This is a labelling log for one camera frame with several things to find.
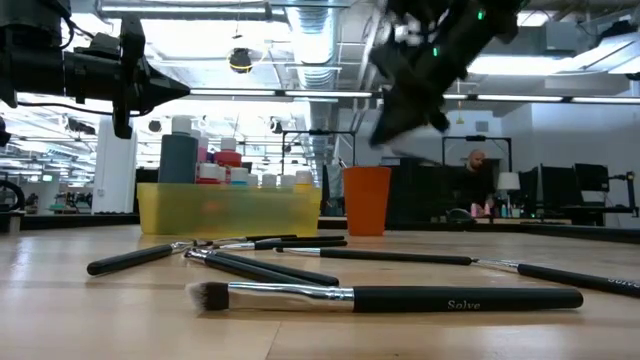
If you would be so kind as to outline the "yellow translucent plastic bin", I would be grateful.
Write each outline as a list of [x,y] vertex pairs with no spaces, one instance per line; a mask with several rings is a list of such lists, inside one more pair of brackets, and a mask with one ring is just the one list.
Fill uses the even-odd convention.
[[317,232],[322,191],[313,186],[250,187],[139,183],[142,231],[200,238]]

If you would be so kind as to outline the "white building column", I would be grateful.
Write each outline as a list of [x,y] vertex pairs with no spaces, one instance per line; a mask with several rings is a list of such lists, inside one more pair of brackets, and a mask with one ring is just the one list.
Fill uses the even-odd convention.
[[131,213],[134,205],[137,134],[120,139],[112,119],[103,116],[98,127],[93,181],[93,213]]

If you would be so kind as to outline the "person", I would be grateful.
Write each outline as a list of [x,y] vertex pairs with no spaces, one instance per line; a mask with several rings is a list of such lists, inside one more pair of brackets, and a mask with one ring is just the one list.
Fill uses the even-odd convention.
[[454,196],[460,208],[484,217],[494,205],[494,179],[491,163],[486,154],[473,150],[467,157],[465,167],[454,178]]

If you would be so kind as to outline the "large red paint bottle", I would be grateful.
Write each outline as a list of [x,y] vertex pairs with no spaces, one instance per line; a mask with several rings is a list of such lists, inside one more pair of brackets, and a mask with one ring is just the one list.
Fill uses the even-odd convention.
[[214,153],[214,162],[224,169],[225,182],[231,183],[231,169],[242,166],[242,155],[236,151],[235,138],[222,138],[220,150]]

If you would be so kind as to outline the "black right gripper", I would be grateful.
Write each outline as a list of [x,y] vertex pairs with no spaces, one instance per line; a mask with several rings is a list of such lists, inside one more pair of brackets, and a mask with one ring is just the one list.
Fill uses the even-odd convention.
[[371,50],[369,60],[391,82],[391,87],[383,91],[371,145],[387,144],[422,126],[432,126],[440,133],[448,131],[449,120],[438,107],[450,85],[466,76],[470,63],[468,29],[435,34],[394,29],[387,40]]

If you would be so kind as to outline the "large silver ventilation duct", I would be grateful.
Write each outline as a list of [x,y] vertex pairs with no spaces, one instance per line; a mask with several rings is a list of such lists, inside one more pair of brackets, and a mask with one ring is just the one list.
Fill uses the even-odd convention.
[[[292,29],[292,48],[298,68],[297,76],[303,90],[327,91],[336,86],[335,46],[338,35],[338,10],[335,8],[310,6],[289,7],[286,10]],[[329,130],[336,113],[336,103],[327,99],[310,100],[308,130]],[[311,136],[310,163],[321,174],[327,162],[329,136]]]

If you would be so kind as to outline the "orange plastic cup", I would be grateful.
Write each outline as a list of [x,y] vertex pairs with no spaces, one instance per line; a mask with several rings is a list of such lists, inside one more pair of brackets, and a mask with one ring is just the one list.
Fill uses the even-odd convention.
[[382,236],[385,231],[391,169],[349,167],[344,170],[344,196],[351,236]]

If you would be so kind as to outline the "large teal paint bottle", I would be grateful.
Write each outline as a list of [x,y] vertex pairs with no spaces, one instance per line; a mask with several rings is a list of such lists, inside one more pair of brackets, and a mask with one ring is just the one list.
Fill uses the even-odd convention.
[[192,133],[191,119],[172,118],[171,133],[161,139],[159,183],[193,184],[196,181],[199,138]]

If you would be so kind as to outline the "large pink paint bottle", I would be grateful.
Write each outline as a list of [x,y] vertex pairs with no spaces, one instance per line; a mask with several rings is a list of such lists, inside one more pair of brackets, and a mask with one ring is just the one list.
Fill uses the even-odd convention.
[[207,155],[208,155],[209,139],[207,136],[203,135],[200,131],[197,131],[197,130],[195,130],[193,134],[194,134],[194,137],[198,140],[197,161],[199,163],[206,162]]

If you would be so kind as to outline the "white shade table lamp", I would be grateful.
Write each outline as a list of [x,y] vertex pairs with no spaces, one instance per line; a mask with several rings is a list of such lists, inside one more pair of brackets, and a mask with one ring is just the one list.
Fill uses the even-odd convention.
[[504,196],[504,202],[500,207],[500,215],[503,218],[519,218],[520,208],[511,200],[511,194],[520,190],[519,174],[515,172],[501,172],[498,177],[497,190]]

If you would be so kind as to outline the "small red-orange paint bottle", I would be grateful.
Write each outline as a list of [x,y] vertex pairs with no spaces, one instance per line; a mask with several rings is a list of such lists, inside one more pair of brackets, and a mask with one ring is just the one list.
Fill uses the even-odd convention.
[[197,184],[220,184],[220,167],[214,163],[201,163],[196,177]]

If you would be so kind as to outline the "low black metal frame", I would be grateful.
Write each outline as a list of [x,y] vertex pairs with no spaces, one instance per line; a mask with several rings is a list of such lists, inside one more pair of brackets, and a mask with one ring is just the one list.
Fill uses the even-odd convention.
[[484,135],[466,135],[466,136],[443,136],[441,138],[441,163],[446,164],[446,142],[448,140],[462,140],[465,142],[485,142],[491,141],[504,141],[507,144],[507,164],[508,171],[513,172],[513,154],[512,154],[512,138],[511,137],[493,137]]

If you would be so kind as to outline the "black desk monitor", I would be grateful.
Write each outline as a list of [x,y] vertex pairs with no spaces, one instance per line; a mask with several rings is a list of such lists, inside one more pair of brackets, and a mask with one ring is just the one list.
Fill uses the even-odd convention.
[[604,165],[576,163],[574,169],[584,203],[604,206],[610,190],[608,168]]

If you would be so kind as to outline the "tall black metal frame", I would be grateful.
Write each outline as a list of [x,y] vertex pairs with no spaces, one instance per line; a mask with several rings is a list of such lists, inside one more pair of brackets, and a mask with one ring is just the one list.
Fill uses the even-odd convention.
[[343,198],[329,197],[327,166],[344,169],[355,164],[356,133],[348,130],[283,130],[280,134],[279,176],[309,170],[321,190],[320,216],[345,215]]

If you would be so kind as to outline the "grey cover sheet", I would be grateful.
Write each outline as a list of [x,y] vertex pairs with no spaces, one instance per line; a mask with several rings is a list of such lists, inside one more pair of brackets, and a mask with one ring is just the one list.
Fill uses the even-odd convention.
[[327,166],[327,176],[329,181],[329,197],[344,197],[344,180],[343,168],[338,164],[329,164]]

